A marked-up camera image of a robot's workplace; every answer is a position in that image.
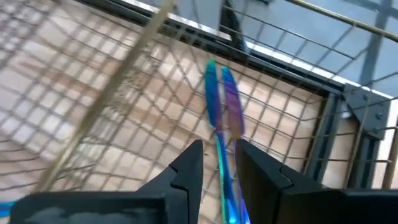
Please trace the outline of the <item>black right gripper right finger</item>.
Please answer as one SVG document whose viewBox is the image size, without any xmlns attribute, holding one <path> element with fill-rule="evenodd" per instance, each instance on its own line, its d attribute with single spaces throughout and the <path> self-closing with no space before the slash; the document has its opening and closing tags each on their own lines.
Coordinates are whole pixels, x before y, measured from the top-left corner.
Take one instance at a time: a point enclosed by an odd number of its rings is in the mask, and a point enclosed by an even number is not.
<svg viewBox="0 0 398 224">
<path fill-rule="evenodd" d="M 236 169 L 251 224 L 398 224 L 398 190 L 324 187 L 244 139 Z"/>
</svg>

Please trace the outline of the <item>iridescent metal cutlery piece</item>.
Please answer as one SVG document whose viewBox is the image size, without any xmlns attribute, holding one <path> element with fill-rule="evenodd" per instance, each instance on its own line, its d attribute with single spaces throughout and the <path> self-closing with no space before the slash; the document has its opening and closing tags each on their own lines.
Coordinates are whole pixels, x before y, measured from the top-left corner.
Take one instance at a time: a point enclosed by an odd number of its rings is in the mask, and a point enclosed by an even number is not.
<svg viewBox="0 0 398 224">
<path fill-rule="evenodd" d="M 218 153 L 223 224 L 241 224 L 226 156 L 216 63 L 213 59 L 207 61 L 204 77 L 206 110 L 210 126 L 215 131 L 216 150 Z"/>
<path fill-rule="evenodd" d="M 221 68 L 222 79 L 224 83 L 224 95 L 226 100 L 226 109 L 228 112 L 228 127 L 231 132 L 231 143 L 233 147 L 234 156 L 236 155 L 236 141 L 241 138 L 245 133 L 245 124 L 243 119 L 243 109 L 241 106 L 241 100 L 239 97 L 238 88 L 236 81 L 232 75 L 231 70 L 228 67 Z M 243 197 L 241 183 L 239 177 L 238 180 L 238 204 L 239 212 L 241 217 L 241 224 L 251 224 L 249 219 L 246 203 Z"/>
<path fill-rule="evenodd" d="M 15 201 L 0 202 L 0 218 L 8 217 Z"/>
</svg>

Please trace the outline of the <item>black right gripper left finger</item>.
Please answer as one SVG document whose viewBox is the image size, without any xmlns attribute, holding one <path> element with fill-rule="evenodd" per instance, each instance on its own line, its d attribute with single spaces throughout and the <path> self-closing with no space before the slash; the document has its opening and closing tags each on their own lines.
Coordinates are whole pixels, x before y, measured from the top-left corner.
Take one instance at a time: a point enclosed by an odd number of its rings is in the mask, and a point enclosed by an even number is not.
<svg viewBox="0 0 398 224">
<path fill-rule="evenodd" d="M 160 174 L 137 190 L 155 199 L 137 224 L 198 224 L 203 185 L 203 141 L 194 140 Z"/>
</svg>

